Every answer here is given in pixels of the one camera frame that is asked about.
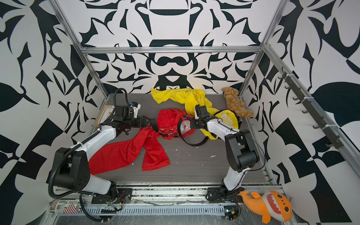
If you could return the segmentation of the black leather belt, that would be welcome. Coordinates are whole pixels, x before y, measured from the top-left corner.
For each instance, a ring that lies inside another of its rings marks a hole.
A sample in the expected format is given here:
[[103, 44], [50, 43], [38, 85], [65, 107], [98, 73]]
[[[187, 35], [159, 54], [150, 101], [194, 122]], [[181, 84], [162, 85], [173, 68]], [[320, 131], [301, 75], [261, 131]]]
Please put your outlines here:
[[[204, 145], [208, 140], [209, 138], [206, 136], [201, 142], [199, 143], [189, 143], [185, 140], [186, 137], [189, 136], [189, 131], [188, 132], [185, 132], [185, 129], [183, 129], [183, 132], [182, 132], [182, 124], [183, 122], [190, 122], [190, 124], [192, 124], [192, 122], [194, 121], [195, 118], [193, 118], [192, 116], [188, 115], [188, 114], [184, 114], [182, 115], [179, 120], [178, 120], [178, 123], [176, 125], [176, 129], [173, 129], [171, 131], [176, 131], [175, 133], [173, 132], [173, 137], [178, 137], [180, 138], [181, 140], [183, 140], [186, 144], [190, 145], [190, 146], [193, 146], [193, 147], [198, 147], [198, 146], [201, 146], [201, 145]], [[164, 132], [160, 132], [160, 129], [158, 128], [158, 125], [157, 125], [157, 122], [155, 119], [150, 119], [148, 117], [146, 117], [146, 120], [148, 121], [148, 123], [151, 125], [151, 127], [154, 129], [154, 131], [156, 133], [158, 133], [159, 135], [161, 135], [162, 137], [170, 137], [170, 133], [164, 133]]]

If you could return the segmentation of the red trousers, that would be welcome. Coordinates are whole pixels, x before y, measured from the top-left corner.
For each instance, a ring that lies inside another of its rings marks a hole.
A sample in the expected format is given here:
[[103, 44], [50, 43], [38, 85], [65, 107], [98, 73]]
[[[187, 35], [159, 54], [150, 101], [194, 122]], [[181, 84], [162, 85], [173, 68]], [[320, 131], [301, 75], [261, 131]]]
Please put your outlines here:
[[[160, 132], [170, 133], [170, 137], [162, 137], [151, 126], [141, 128], [131, 140], [114, 142], [103, 146], [89, 161], [90, 173], [93, 175], [105, 173], [131, 165], [138, 157], [141, 149], [145, 149], [142, 163], [143, 171], [157, 170], [171, 164], [164, 148], [158, 141], [158, 137], [166, 140], [173, 139], [173, 129], [176, 129], [179, 118], [188, 114], [180, 109], [161, 110], [157, 117], [157, 126]], [[195, 130], [190, 128], [190, 122], [184, 121], [181, 130], [189, 131], [189, 136]]]

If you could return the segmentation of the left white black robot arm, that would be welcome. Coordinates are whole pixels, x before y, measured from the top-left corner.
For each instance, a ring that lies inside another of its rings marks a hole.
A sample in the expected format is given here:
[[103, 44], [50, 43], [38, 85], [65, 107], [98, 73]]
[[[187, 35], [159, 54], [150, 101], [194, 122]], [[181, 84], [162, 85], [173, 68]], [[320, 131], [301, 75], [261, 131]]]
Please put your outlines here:
[[113, 181], [92, 175], [89, 160], [106, 143], [132, 128], [144, 128], [150, 119], [138, 116], [141, 105], [132, 102], [127, 106], [114, 106], [110, 116], [95, 133], [70, 148], [59, 148], [54, 156], [48, 181], [48, 194], [53, 199], [73, 193], [113, 198], [117, 193]]

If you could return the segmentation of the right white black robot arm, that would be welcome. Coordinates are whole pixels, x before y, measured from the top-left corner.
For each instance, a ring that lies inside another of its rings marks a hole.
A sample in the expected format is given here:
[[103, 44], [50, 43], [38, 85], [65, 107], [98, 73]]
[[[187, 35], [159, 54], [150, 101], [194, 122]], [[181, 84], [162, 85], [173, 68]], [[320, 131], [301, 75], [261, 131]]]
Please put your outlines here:
[[192, 129], [203, 129], [225, 142], [229, 170], [222, 187], [227, 192], [239, 189], [245, 175], [260, 161], [257, 143], [249, 131], [236, 128], [238, 120], [232, 111], [221, 111], [216, 116], [200, 105], [195, 106], [195, 116], [189, 120]]

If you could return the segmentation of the yellow trousers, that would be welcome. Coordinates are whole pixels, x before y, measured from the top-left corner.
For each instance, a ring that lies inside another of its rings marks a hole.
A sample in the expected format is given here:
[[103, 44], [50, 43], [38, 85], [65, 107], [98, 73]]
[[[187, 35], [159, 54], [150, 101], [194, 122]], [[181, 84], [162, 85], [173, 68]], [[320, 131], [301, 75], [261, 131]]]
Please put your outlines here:
[[[211, 115], [215, 115], [219, 110], [212, 107], [212, 102], [210, 102], [203, 90], [199, 89], [170, 89], [165, 91], [159, 91], [154, 88], [151, 89], [151, 96], [158, 103], [163, 103], [167, 100], [173, 100], [177, 103], [181, 103], [185, 106], [186, 113], [190, 114], [192, 117], [195, 116], [195, 106], [205, 106], [207, 111]], [[217, 139], [210, 132], [201, 129], [201, 131], [211, 140]]]

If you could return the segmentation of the wooden framed picture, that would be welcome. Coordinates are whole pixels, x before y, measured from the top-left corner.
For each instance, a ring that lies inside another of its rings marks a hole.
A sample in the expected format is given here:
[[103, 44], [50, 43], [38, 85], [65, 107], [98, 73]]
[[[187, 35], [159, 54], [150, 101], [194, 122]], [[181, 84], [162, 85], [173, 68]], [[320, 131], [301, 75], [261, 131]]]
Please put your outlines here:
[[114, 109], [113, 105], [105, 105], [101, 109], [101, 111], [96, 119], [94, 128], [99, 128], [100, 124], [103, 123], [104, 121], [106, 121], [107, 118], [111, 115], [111, 113], [113, 112], [113, 109]]

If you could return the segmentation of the brown teddy bear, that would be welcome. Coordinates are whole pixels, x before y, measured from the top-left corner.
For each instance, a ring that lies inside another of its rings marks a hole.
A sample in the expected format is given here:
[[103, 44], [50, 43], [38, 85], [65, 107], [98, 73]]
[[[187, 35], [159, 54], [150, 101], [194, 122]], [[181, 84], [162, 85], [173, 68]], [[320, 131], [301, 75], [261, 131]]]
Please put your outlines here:
[[252, 118], [253, 111], [245, 108], [245, 103], [239, 99], [239, 91], [232, 87], [222, 88], [223, 95], [226, 99], [228, 110], [235, 112], [239, 117]]

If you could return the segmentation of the small green circuit board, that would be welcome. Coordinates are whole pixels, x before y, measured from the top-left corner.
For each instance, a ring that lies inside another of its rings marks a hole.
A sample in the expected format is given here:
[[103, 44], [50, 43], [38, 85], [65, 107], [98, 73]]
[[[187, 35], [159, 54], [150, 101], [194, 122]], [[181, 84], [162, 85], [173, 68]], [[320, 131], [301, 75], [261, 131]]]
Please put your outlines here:
[[228, 205], [224, 206], [225, 219], [234, 220], [239, 215], [239, 206]]

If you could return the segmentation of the orange shark plush toy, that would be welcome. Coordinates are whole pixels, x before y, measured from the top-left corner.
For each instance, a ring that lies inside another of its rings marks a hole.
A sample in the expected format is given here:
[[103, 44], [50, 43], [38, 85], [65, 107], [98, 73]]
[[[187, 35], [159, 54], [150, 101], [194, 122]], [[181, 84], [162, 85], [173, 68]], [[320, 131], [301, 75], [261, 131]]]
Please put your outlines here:
[[262, 217], [262, 222], [268, 224], [271, 219], [288, 222], [293, 216], [292, 205], [286, 196], [277, 191], [267, 191], [262, 196], [247, 190], [239, 192], [243, 203], [253, 213]]

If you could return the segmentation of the red white printed box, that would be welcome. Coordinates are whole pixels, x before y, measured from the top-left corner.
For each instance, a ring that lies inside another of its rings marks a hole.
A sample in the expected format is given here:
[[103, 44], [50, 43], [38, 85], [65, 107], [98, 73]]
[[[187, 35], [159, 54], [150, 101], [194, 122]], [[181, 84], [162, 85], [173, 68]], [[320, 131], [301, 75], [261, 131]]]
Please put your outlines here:
[[79, 199], [55, 199], [51, 203], [49, 211], [51, 213], [78, 214], [81, 212], [81, 204]]

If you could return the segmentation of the black wall hook rack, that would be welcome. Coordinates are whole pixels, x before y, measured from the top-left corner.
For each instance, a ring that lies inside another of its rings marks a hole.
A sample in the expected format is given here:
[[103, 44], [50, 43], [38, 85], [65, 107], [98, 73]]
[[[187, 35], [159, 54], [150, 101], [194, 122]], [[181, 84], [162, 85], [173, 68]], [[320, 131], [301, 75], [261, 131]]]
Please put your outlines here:
[[299, 101], [305, 107], [305, 111], [302, 113], [309, 113], [310, 116], [315, 121], [316, 125], [313, 125], [313, 129], [320, 129], [325, 136], [329, 139], [330, 145], [326, 144], [327, 147], [335, 147], [340, 149], [344, 146], [340, 140], [340, 135], [335, 131], [335, 124], [330, 122], [330, 119], [327, 119], [325, 113], [316, 102], [315, 98], [308, 93], [305, 87], [300, 83], [297, 77], [294, 74], [288, 74], [283, 72], [283, 75], [279, 79], [284, 80], [287, 83], [286, 89], [290, 89], [294, 92], [296, 97], [293, 98], [294, 101]]

